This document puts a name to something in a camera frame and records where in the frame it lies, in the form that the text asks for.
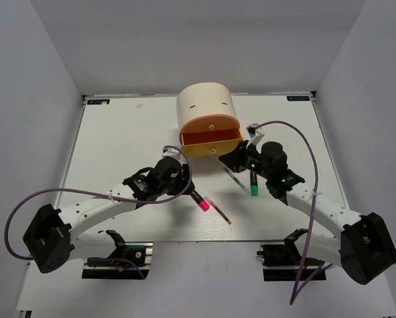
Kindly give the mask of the pink highlighter marker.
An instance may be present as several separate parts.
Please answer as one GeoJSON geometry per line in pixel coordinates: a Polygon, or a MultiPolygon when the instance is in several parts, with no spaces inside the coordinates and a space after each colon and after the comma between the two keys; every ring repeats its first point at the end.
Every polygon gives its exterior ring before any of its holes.
{"type": "Polygon", "coordinates": [[[209,210],[210,205],[196,190],[193,190],[190,196],[195,201],[195,203],[201,208],[201,210],[203,211],[209,210]]]}

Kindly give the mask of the orange drawer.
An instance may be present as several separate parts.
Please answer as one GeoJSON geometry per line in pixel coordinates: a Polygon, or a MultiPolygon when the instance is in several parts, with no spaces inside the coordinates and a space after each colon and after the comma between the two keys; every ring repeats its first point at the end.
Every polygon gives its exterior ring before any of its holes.
{"type": "Polygon", "coordinates": [[[195,117],[179,125],[180,134],[206,133],[238,129],[240,123],[236,117],[224,114],[195,117]]]}

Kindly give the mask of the cream round drawer box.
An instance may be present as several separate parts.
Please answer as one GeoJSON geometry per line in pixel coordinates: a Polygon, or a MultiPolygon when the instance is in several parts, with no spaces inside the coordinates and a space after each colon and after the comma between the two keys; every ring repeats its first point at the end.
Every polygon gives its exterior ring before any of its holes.
{"type": "Polygon", "coordinates": [[[176,99],[178,127],[204,115],[224,114],[237,118],[230,91],[220,83],[197,83],[183,89],[176,99]]]}

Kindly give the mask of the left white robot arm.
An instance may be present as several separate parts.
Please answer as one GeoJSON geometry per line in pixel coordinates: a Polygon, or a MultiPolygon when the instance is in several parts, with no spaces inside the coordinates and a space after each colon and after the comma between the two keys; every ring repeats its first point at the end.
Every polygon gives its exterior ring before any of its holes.
{"type": "Polygon", "coordinates": [[[69,260],[126,263],[126,243],[114,230],[89,233],[89,229],[122,213],[146,205],[156,205],[161,197],[173,199],[194,191],[189,163],[172,157],[160,159],[153,168],[146,167],[103,195],[65,207],[42,206],[27,228],[23,242],[39,271],[47,274],[69,260]]]}

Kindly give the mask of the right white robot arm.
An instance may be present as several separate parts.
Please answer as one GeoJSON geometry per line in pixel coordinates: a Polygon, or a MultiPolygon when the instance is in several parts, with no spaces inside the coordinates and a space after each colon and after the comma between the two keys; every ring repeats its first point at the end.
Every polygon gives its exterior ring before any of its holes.
{"type": "Polygon", "coordinates": [[[285,257],[293,264],[307,258],[341,267],[353,281],[366,285],[396,264],[396,248],[385,221],[376,213],[363,215],[317,194],[287,164],[287,154],[278,142],[266,142],[261,150],[241,141],[219,157],[234,173],[245,170],[265,179],[275,198],[313,216],[331,237],[297,229],[284,239],[285,257]]]}

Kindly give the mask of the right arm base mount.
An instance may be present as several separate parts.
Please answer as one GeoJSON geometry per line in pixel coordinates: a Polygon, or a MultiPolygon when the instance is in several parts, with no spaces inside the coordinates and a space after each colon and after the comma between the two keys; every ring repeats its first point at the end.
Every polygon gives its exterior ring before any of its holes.
{"type": "MultiPolygon", "coordinates": [[[[265,282],[293,282],[298,274],[300,259],[296,260],[284,244],[264,244],[256,252],[262,261],[263,279],[265,282]]],[[[315,272],[321,261],[309,258],[304,263],[300,281],[305,281],[315,272]]],[[[313,281],[325,281],[326,273],[317,273],[313,281]]]]}

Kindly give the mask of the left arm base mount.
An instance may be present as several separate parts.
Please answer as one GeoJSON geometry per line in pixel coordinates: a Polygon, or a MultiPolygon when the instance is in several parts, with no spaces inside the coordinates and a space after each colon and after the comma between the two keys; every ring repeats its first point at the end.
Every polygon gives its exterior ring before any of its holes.
{"type": "Polygon", "coordinates": [[[91,257],[84,262],[82,279],[144,280],[151,269],[152,243],[127,243],[107,257],[91,257]]]}

